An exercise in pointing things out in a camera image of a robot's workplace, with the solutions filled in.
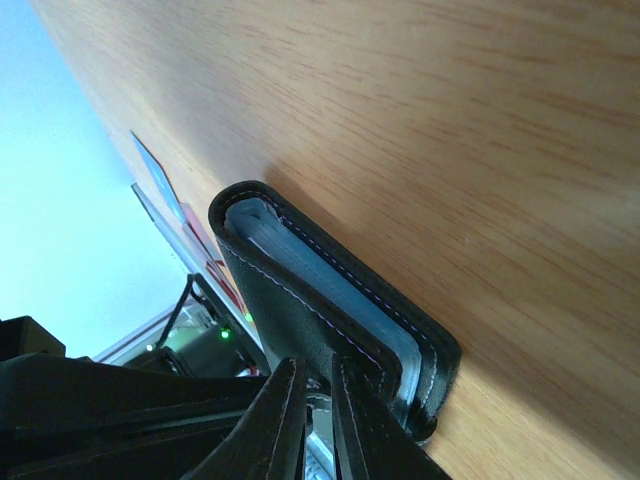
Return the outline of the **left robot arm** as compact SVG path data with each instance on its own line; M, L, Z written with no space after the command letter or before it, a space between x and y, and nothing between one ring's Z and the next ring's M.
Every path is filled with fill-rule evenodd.
M263 380L244 377L254 345L203 289L210 320L183 347L121 366L50 352L29 317L1 326L5 479L178 479L231 432Z

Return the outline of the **blue card left group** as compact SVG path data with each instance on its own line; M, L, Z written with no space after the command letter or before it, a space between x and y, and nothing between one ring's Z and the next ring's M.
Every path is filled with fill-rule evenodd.
M186 221L186 216L165 169L133 131L130 132L130 135L164 203L176 218L181 223L184 223Z

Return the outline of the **small red card left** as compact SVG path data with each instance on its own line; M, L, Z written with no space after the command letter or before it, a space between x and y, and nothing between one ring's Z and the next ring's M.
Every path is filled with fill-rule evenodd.
M208 231L200 222L193 208L185 202L179 203L181 210L186 218L186 222L189 228L193 231L195 237L202 245L203 249L207 251L207 254L213 259L213 261L219 266L224 265L223 256L216 244L216 242L209 236Z

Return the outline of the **black leather card holder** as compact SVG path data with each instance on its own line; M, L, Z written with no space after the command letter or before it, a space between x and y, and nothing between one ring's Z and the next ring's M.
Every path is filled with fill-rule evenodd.
M242 181L208 220L270 365L306 359L326 401L347 357L417 443L433 435L456 379L453 335L270 186Z

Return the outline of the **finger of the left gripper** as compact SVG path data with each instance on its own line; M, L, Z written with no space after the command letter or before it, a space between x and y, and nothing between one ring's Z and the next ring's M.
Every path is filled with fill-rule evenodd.
M204 415L248 407L263 377L191 378L61 357L1 363L3 425L66 425Z
M62 452L20 447L20 460L1 468L3 479L181 479L231 433L238 415L208 416Z

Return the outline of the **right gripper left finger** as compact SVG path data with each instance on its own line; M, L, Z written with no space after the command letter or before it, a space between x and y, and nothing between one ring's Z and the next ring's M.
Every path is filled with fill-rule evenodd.
M232 432L185 479L302 479L306 361L282 360Z

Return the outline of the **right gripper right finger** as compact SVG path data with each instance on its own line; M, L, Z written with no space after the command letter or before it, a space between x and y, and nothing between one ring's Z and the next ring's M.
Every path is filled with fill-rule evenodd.
M449 477L410 439L365 375L346 357L332 359L331 400L338 479Z

